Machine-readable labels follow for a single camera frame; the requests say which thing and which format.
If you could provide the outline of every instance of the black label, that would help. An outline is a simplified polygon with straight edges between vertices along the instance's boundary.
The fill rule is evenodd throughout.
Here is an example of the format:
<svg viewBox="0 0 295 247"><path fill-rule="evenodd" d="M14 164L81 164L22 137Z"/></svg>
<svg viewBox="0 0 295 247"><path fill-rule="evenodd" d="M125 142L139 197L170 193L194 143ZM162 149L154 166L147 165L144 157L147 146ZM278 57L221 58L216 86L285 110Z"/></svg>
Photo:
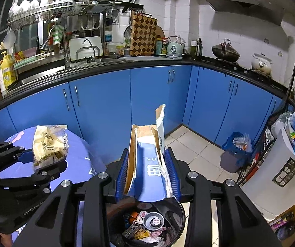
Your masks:
<svg viewBox="0 0 295 247"><path fill-rule="evenodd" d="M286 186L286 184L295 176L295 160L290 158L283 168L272 179L272 182L276 183L280 187Z"/></svg>

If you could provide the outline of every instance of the purple tablecloth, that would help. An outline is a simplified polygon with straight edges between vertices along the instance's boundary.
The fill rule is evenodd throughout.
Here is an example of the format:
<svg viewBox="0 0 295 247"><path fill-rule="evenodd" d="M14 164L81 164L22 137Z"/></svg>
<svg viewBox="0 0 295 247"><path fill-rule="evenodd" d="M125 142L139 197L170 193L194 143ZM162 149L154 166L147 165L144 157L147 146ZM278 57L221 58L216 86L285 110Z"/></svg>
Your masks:
<svg viewBox="0 0 295 247"><path fill-rule="evenodd" d="M30 149L33 147L33 139L36 126L25 129L6 141L11 141L16 147ZM73 183L80 183L89 180L92 176L106 170L106 166L98 157L92 156L90 145L82 138L67 130L69 150L66 158L67 168L60 174L60 177L50 182L51 191L53 191L63 180L69 179ZM0 172L0 178L15 178L31 176L34 173L33 161L29 163L15 163L4 171ZM18 232L12 233L13 240L18 236Z"/></svg>

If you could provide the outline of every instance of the screw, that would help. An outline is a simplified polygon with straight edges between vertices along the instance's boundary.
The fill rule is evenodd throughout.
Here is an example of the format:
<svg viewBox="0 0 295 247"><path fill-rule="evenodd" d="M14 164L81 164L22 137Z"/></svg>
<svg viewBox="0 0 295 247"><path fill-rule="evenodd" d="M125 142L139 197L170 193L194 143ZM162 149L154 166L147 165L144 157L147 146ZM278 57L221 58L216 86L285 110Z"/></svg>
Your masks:
<svg viewBox="0 0 295 247"><path fill-rule="evenodd" d="M225 181L225 183L226 183L229 187L233 187L234 184L235 184L235 182L234 182L232 179L227 179L227 180Z"/></svg>
<svg viewBox="0 0 295 247"><path fill-rule="evenodd" d="M70 183L71 182L69 180L64 180L64 181L62 181L61 185L62 185L62 187L66 188L69 186Z"/></svg>
<svg viewBox="0 0 295 247"><path fill-rule="evenodd" d="M100 172L99 174L98 174L98 177L100 178L100 179L104 179L104 178L106 178L108 176L108 174L106 173L106 172Z"/></svg>
<svg viewBox="0 0 295 247"><path fill-rule="evenodd" d="M195 171L191 171L191 172L188 173L188 176L190 178L197 178L198 177L198 173L195 172Z"/></svg>

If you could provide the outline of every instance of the checkered cutting board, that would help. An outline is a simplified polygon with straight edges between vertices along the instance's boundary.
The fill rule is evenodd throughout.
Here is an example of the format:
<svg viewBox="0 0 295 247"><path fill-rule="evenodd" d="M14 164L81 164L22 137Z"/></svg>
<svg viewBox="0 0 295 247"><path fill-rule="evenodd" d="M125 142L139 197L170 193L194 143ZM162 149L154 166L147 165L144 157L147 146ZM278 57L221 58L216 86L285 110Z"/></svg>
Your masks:
<svg viewBox="0 0 295 247"><path fill-rule="evenodd" d="M130 55L153 55L158 20L142 15L133 16Z"/></svg>

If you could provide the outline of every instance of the range hood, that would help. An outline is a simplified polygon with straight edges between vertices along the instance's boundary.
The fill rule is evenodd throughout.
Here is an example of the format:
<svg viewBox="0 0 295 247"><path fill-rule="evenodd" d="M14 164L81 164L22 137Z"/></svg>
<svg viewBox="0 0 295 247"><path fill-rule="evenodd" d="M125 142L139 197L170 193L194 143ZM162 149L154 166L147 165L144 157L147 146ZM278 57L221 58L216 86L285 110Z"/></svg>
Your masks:
<svg viewBox="0 0 295 247"><path fill-rule="evenodd" d="M215 11L256 17L280 25L285 9L266 0L207 0Z"/></svg>

